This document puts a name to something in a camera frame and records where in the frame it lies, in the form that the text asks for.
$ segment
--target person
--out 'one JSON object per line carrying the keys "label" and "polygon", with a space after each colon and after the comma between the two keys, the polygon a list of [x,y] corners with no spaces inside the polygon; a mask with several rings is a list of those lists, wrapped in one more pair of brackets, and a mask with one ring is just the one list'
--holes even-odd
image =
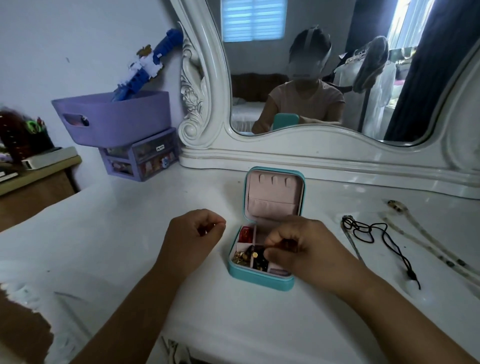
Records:
{"label": "person", "polygon": [[[174,218],[152,269],[71,363],[145,363],[179,287],[206,259],[225,226],[225,219],[206,209]],[[298,252],[276,248],[283,239],[296,240]],[[288,217],[265,245],[270,262],[353,308],[391,363],[478,364],[320,221]]]}
{"label": "person", "polygon": [[290,81],[273,89],[252,133],[270,131],[278,113],[297,114],[299,123],[340,124],[345,108],[343,94],[320,80],[332,48],[330,36],[318,26],[302,31],[289,51]]}

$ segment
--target white wall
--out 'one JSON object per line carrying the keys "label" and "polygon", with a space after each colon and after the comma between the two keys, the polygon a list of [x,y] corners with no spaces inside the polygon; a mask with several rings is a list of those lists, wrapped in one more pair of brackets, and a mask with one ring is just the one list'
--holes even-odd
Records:
{"label": "white wall", "polygon": [[[14,0],[0,3],[0,104],[40,116],[56,146],[75,145],[80,188],[109,178],[96,148],[78,146],[50,101],[113,91],[143,46],[176,26],[169,0]],[[170,92],[173,126],[183,118],[181,50],[155,80]]]}
{"label": "white wall", "polygon": [[[221,29],[221,0],[208,0],[210,11]],[[288,63],[288,50],[302,30],[319,25],[332,40],[332,56],[324,74],[338,64],[344,53],[353,16],[355,0],[288,0],[285,36],[279,40],[224,43],[232,74],[283,73]]]}

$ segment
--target toy gun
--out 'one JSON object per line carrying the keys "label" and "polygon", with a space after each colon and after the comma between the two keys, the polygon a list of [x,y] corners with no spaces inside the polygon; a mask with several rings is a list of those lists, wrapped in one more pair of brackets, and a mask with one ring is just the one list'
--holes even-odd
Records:
{"label": "toy gun", "polygon": [[120,82],[114,91],[112,101],[132,98],[151,78],[156,77],[163,68],[160,57],[167,55],[174,47],[183,43],[183,33],[170,29],[167,35],[152,51],[150,45],[137,52],[138,59],[129,66],[128,77]]}

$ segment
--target carved white mirror frame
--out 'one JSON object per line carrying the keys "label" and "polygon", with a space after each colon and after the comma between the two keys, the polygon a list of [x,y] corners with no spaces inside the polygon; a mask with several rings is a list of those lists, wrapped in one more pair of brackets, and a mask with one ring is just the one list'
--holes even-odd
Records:
{"label": "carved white mirror frame", "polygon": [[479,47],[446,88],[431,137],[417,146],[390,146],[321,125],[242,136],[230,126],[228,64],[206,0],[170,1],[185,35],[181,92],[188,114],[179,126],[183,166],[247,171],[261,165],[299,170],[307,178],[480,199]]}

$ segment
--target dark curtain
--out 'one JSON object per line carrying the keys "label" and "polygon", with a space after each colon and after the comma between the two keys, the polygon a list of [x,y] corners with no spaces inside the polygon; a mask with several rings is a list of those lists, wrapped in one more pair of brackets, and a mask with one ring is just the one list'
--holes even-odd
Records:
{"label": "dark curtain", "polygon": [[459,64],[480,38],[479,0],[436,0],[385,140],[414,142]]}
{"label": "dark curtain", "polygon": [[361,48],[376,36],[387,36],[398,0],[357,0],[345,52]]}

